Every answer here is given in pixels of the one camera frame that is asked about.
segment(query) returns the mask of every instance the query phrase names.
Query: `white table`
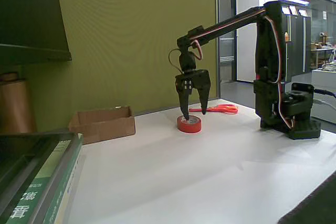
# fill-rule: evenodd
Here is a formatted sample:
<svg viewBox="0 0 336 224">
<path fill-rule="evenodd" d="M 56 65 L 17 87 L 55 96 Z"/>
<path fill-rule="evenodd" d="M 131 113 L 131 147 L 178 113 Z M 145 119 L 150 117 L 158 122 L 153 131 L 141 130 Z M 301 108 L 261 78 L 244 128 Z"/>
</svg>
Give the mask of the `white table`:
<svg viewBox="0 0 336 224">
<path fill-rule="evenodd" d="M 134 136 L 84 146 L 68 223 L 276 223 L 336 170 L 335 134 L 290 140 L 244 106 L 194 114 L 197 134 L 179 132 L 172 109 L 137 116 Z"/>
</svg>

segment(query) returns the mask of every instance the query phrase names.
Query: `red tape roll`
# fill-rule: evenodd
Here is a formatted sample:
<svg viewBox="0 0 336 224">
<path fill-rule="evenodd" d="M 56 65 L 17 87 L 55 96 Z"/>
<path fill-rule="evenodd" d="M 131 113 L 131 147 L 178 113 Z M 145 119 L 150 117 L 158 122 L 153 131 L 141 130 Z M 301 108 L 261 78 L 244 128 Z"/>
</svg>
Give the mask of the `red tape roll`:
<svg viewBox="0 0 336 224">
<path fill-rule="evenodd" d="M 177 128 L 185 133 L 196 133 L 199 132 L 202 128 L 201 119 L 190 115 L 189 120 L 187 121 L 184 116 L 179 116 L 177 118 Z"/>
</svg>

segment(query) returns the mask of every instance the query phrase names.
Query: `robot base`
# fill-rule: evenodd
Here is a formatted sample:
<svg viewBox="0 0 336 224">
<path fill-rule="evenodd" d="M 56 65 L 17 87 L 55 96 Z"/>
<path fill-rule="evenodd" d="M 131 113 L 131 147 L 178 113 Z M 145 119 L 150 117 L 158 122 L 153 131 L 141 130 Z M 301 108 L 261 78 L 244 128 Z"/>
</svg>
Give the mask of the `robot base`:
<svg viewBox="0 0 336 224">
<path fill-rule="evenodd" d="M 293 140 L 319 138 L 321 134 L 321 123 L 313 119 L 295 121 L 294 128 L 291 130 L 288 130 L 284 124 L 267 125 L 263 120 L 260 120 L 260 127 L 262 129 L 275 129 L 284 132 Z"/>
</svg>

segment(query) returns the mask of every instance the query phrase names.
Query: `green wall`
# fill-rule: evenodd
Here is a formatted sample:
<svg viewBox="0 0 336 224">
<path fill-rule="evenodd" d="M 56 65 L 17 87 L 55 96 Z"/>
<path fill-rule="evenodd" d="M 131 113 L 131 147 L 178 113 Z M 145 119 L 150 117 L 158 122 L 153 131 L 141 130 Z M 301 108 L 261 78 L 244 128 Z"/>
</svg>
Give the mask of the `green wall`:
<svg viewBox="0 0 336 224">
<path fill-rule="evenodd" d="M 78 110 L 130 105 L 135 112 L 177 106 L 167 53 L 188 30 L 215 22 L 215 0 L 60 0 L 71 62 L 29 65 L 40 131 L 67 126 Z M 216 48 L 203 46 L 216 97 Z M 172 56 L 178 63 L 177 53 Z M 193 91 L 192 101 L 198 100 Z"/>
</svg>

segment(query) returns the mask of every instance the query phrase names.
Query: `cardboard tube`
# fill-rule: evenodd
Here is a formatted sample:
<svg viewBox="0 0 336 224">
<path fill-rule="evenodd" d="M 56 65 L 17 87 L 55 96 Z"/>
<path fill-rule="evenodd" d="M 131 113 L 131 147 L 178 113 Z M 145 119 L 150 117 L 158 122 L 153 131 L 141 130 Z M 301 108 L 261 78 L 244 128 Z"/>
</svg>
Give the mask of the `cardboard tube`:
<svg viewBox="0 0 336 224">
<path fill-rule="evenodd" d="M 0 132 L 3 134 L 36 132 L 25 80 L 2 78 L 0 83 Z"/>
</svg>

